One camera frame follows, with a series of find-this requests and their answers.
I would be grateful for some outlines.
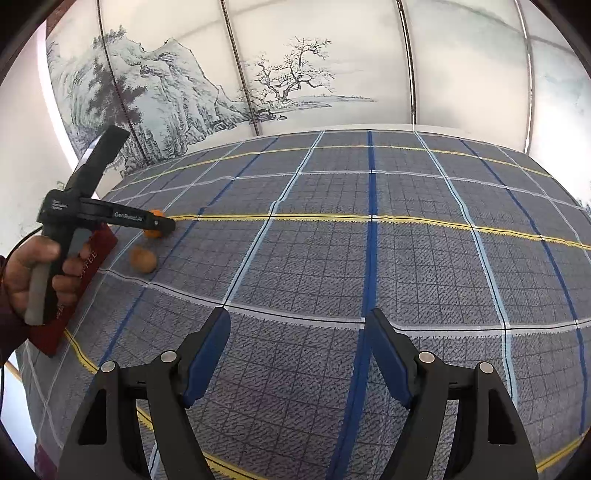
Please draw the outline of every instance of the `black wire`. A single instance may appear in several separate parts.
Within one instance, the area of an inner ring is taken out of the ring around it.
[[[119,91],[119,86],[117,85],[117,80],[115,79],[115,72],[113,71],[113,67],[111,66],[111,58],[109,57],[109,51],[107,50],[107,43],[105,41],[105,32],[103,30],[103,17],[102,14],[100,13],[100,0],[96,0],[96,13],[99,17],[99,29],[100,29],[100,43],[103,47],[103,52],[105,53],[105,57],[107,60],[107,66],[109,67],[109,72],[111,74],[111,81],[113,81],[113,88],[115,89],[115,93],[117,94],[117,98],[119,99],[119,103],[121,104],[121,109],[123,110],[123,114],[125,115],[125,120],[127,121],[127,125],[129,126],[129,130],[131,131],[131,134],[133,135],[134,139],[135,139],[135,143],[137,144],[138,148],[139,148],[139,152],[142,154],[142,157],[144,158],[144,162],[146,163],[146,165],[148,164],[148,157],[146,157],[146,154],[144,153],[144,149],[142,148],[141,143],[139,143],[139,138],[137,136],[137,134],[135,133],[135,128],[131,123],[131,118],[129,117],[129,112],[127,111],[127,107],[125,106],[125,103],[123,102],[123,98],[121,97],[121,92]]]
[[[39,227],[39,228],[35,228],[31,233],[27,234],[25,237],[23,237],[19,243],[17,243],[14,248],[12,250],[10,250],[10,253],[8,254],[8,256],[6,257],[6,261],[4,262],[4,265],[2,266],[2,268],[0,268],[0,281],[2,280],[2,277],[4,276],[4,270],[6,270],[6,266],[8,265],[8,261],[10,260],[10,257],[12,256],[12,254],[27,240],[29,240],[33,235],[35,235],[37,232],[41,231],[43,227]],[[1,358],[0,359],[2,361],[2,378],[0,378],[0,415],[2,414],[2,405],[4,403],[4,363],[8,360],[8,358]]]

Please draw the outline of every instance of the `finger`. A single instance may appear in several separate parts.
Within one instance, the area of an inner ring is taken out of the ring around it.
[[[10,296],[10,305],[21,317],[27,311],[27,302],[29,300],[29,292],[21,291]]]
[[[20,266],[31,269],[38,263],[51,263],[60,254],[60,244],[51,238],[37,235],[27,241],[21,248],[15,251],[11,260]]]
[[[80,279],[78,277],[56,275],[51,279],[51,286],[58,293],[75,293],[80,287]]]
[[[10,257],[4,273],[4,284],[11,293],[28,290],[31,268],[37,263],[54,261],[60,245],[46,236],[34,236]]]
[[[88,257],[90,257],[90,254],[92,253],[92,249],[90,247],[89,244],[84,244],[82,245],[82,249],[80,250],[80,258],[82,260],[87,260]]]
[[[78,296],[75,293],[65,293],[65,292],[58,292],[57,293],[57,301],[62,305],[74,305],[78,300]]]
[[[82,275],[82,270],[84,270],[84,260],[80,257],[66,258],[62,270],[66,275],[80,277],[80,275]]]

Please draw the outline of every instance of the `metal screw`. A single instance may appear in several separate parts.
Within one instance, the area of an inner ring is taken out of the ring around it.
[[[435,361],[435,355],[431,352],[421,352],[418,354],[418,359],[424,364],[432,364]]]
[[[105,362],[104,364],[102,364],[100,366],[100,369],[105,372],[106,374],[109,372],[112,372],[115,369],[115,362],[112,362],[111,360]]]
[[[489,362],[482,362],[480,364],[480,370],[486,374],[491,374],[495,371],[495,367],[493,367]]]
[[[173,352],[169,350],[168,352],[164,352],[160,355],[160,359],[165,363],[169,364],[170,362],[174,362],[177,359],[177,352]]]

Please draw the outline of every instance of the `sleeve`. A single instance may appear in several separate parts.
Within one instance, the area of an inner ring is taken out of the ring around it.
[[[0,269],[5,263],[4,257],[0,257]],[[10,306],[8,293],[0,279],[0,366],[26,339],[26,325]]]

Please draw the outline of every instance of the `blue finger pad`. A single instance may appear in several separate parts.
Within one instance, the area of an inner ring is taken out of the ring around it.
[[[365,333],[390,395],[410,408],[413,396],[408,389],[408,371],[373,313],[365,317]]]
[[[229,337],[230,316],[225,312],[207,334],[189,367],[189,381],[183,394],[185,408],[190,408],[196,400],[205,395]]]

